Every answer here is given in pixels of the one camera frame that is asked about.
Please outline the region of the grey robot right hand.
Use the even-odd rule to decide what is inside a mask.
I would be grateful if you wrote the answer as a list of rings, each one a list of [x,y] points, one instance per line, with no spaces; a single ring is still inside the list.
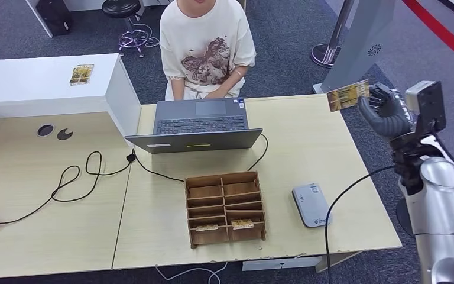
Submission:
[[[412,131],[413,117],[396,89],[382,83],[369,85],[369,95],[358,98],[358,110],[371,129],[394,139]]]

